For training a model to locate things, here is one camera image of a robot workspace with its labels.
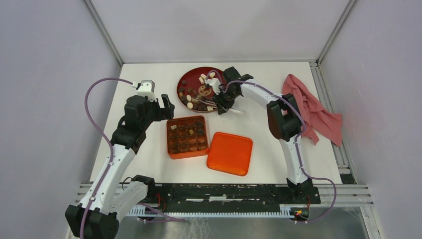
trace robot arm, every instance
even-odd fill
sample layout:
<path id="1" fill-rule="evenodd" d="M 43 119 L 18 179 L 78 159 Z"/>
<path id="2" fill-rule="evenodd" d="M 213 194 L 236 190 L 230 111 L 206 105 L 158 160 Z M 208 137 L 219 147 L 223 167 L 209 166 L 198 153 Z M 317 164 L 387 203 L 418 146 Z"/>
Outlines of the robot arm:
<path id="1" fill-rule="evenodd" d="M 76 237 L 80 236 L 82 217 L 89 201 L 91 205 L 83 222 L 84 238 L 114 238 L 119 222 L 136 203 L 149 196 L 148 186 L 154 185 L 154 179 L 137 175 L 123 193 L 114 197 L 126 168 L 146 139 L 148 127 L 154 121 L 169 120 L 174 116 L 174 105 L 170 103 L 167 95 L 161 95 L 164 108 L 160 108 L 158 99 L 155 98 L 153 81 L 133 83 L 132 86 L 137 89 L 138 95 L 127 99 L 124 116 L 112 135 L 113 161 L 109 162 L 109 155 L 80 204 L 69 205 L 66 210 L 66 219 Z"/>
<path id="2" fill-rule="evenodd" d="M 282 100 L 275 97 L 282 97 L 299 111 L 294 96 L 292 94 L 270 94 L 256 87 L 258 82 L 252 76 L 248 74 L 241 76 L 234 67 L 226 69 L 223 75 L 227 83 L 231 81 L 243 81 L 246 84 L 231 83 L 227 89 L 224 88 L 224 85 L 219 86 L 219 91 L 212 98 L 217 105 L 218 114 L 226 113 L 233 106 L 234 100 L 238 96 L 251 98 L 265 108 L 268 116 L 268 127 L 272 135 L 279 140 L 283 149 L 288 170 L 287 182 L 289 187 L 296 196 L 302 194 L 307 188 L 312 187 L 312 180 L 301 170 L 296 151 L 296 143 L 299 146 L 300 152 L 302 151 L 300 147 L 301 139 L 298 137 L 297 142 L 294 141 L 296 135 L 301 131 L 302 124 L 291 109 Z"/>

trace white wall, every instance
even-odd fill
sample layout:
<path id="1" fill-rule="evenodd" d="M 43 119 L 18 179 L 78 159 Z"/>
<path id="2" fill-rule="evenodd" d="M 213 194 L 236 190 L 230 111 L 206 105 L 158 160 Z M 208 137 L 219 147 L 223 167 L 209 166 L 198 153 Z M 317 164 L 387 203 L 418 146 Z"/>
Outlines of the white wall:
<path id="1" fill-rule="evenodd" d="M 348 0 L 93 0 L 124 62 L 316 59 Z"/>
<path id="2" fill-rule="evenodd" d="M 84 95 L 119 67 L 82 1 L 0 1 L 0 237 L 63 238 L 99 135 Z M 115 84 L 90 105 L 104 126 Z"/>
<path id="3" fill-rule="evenodd" d="M 387 238 L 421 238 L 422 1 L 359 1 L 322 63 Z"/>

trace red towel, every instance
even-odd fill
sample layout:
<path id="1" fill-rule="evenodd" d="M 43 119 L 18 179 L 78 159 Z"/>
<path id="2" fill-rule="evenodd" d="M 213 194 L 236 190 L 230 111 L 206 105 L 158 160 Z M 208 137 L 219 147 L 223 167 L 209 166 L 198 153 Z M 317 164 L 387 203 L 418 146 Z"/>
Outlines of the red towel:
<path id="1" fill-rule="evenodd" d="M 289 74 L 284 81 L 282 93 L 283 95 L 292 93 L 295 96 L 299 111 L 306 124 L 303 136 L 309 137 L 316 144 L 319 141 L 314 131 L 316 129 L 335 145 L 341 146 L 341 124 L 343 123 L 341 114 L 328 112 L 321 102 L 309 92 L 304 83 L 292 74 Z"/>

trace red round tray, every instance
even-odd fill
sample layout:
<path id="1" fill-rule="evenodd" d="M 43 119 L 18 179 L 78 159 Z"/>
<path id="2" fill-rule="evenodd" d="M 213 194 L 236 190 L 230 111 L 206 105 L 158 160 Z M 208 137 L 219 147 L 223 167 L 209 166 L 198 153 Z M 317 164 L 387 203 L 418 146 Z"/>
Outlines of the red round tray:
<path id="1" fill-rule="evenodd" d="M 205 74 L 206 75 L 211 70 L 217 70 L 220 73 L 220 76 L 222 77 L 222 79 L 220 79 L 221 83 L 222 84 L 226 84 L 226 81 L 225 81 L 225 79 L 223 77 L 223 71 L 222 70 L 217 69 L 217 68 L 214 68 L 214 67 L 208 67 L 208 66 L 198 67 L 198 68 L 195 68 L 195 69 L 192 69 L 192 70 L 188 71 L 186 74 L 184 74 L 180 78 L 179 82 L 177 83 L 177 88 L 176 88 L 176 94 L 177 94 L 177 96 L 179 97 L 178 90 L 181 87 L 183 87 L 184 88 L 184 91 L 183 91 L 183 95 L 184 96 L 190 95 L 190 96 L 192 96 L 192 98 L 195 97 L 195 93 L 194 93 L 194 90 L 195 90 L 196 94 L 200 94 L 200 95 L 202 95 L 202 96 L 204 96 L 204 97 L 206 97 L 208 99 L 211 99 L 212 96 L 214 95 L 214 91 L 212 91 L 211 88 L 210 89 L 206 89 L 205 88 L 205 85 L 201 84 L 200 81 L 199 81 L 199 77 L 201 77 L 201 74 Z M 180 97 L 179 97 L 179 101 L 186 108 L 188 108 L 188 106 L 185 105 L 180 100 Z M 213 111 L 197 111 L 197 110 L 194 110 L 194 109 L 190 109 L 190 110 L 195 111 L 195 112 L 198 112 L 198 113 L 210 113 L 210 112 L 216 111 L 216 109 L 213 110 Z"/>

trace orange tray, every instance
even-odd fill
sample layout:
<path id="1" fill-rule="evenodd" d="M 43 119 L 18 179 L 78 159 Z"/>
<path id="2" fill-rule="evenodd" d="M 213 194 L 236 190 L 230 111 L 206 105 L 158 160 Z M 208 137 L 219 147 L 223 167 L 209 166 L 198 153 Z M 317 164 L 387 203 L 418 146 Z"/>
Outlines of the orange tray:
<path id="1" fill-rule="evenodd" d="M 207 155 L 208 147 L 205 118 L 192 116 L 167 121 L 167 152 L 172 159 Z"/>
<path id="2" fill-rule="evenodd" d="M 207 166 L 224 173 L 245 176 L 249 170 L 252 145 L 249 138 L 217 132 L 212 138 Z"/>

